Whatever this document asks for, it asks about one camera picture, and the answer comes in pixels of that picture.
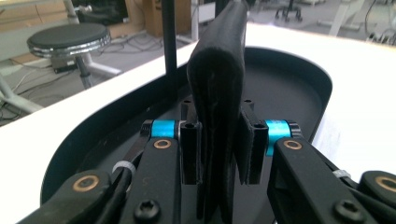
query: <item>black metal rod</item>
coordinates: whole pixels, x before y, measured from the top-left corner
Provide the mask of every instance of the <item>black metal rod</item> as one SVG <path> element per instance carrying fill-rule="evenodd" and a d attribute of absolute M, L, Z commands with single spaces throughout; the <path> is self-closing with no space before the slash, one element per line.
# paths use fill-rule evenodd
<path fill-rule="evenodd" d="M 162 0 L 163 14 L 163 48 L 165 56 L 168 87 L 172 97 L 177 98 L 177 48 L 175 0 Z"/>

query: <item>stool leg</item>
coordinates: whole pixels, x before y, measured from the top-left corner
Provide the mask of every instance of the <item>stool leg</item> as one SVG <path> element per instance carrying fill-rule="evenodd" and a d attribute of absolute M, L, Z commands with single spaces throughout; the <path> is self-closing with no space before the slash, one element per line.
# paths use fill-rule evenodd
<path fill-rule="evenodd" d="M 82 84 L 84 85 L 85 90 L 87 90 L 90 87 L 92 87 L 91 73 L 88 71 L 87 67 L 85 66 L 84 61 L 82 61 L 81 56 L 76 57 L 76 63 L 81 73 L 79 76 L 81 77 Z"/>

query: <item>stool seat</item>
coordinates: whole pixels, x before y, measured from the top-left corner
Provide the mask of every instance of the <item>stool seat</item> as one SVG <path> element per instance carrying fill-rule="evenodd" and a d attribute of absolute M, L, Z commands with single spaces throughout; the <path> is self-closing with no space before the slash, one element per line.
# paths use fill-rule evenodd
<path fill-rule="evenodd" d="M 99 49 L 110 42 L 108 29 L 97 23 L 68 24 L 35 33 L 27 40 L 32 54 L 41 58 L 68 57 Z"/>

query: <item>cable tie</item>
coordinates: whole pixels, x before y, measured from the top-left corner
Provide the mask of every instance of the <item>cable tie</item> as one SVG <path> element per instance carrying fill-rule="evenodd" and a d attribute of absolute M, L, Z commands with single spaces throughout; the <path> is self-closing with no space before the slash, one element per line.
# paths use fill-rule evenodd
<path fill-rule="evenodd" d="M 127 168 L 131 171 L 132 176 L 134 176 L 134 173 L 136 173 L 136 167 L 129 162 L 129 161 L 118 161 L 114 166 L 113 166 L 113 173 L 117 170 L 119 167 L 124 167 Z"/>
<path fill-rule="evenodd" d="M 333 171 L 332 173 L 337 178 L 342 178 L 342 177 L 349 177 L 350 178 L 351 177 L 351 175 L 345 170 L 336 170 L 336 171 Z"/>

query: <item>white tabletop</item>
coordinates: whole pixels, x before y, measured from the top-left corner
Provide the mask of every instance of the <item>white tabletop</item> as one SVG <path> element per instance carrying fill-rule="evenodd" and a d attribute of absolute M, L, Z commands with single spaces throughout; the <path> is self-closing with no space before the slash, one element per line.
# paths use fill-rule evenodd
<path fill-rule="evenodd" d="M 178 65 L 194 46 L 177 51 Z M 396 174 L 396 49 L 252 23 L 247 46 L 299 55 L 326 71 L 332 97 L 314 145 L 356 181 L 366 170 Z M 0 222 L 15 223 L 38 208 L 50 159 L 75 127 L 164 72 L 161 57 L 0 128 L 0 205 L 6 209 Z"/>

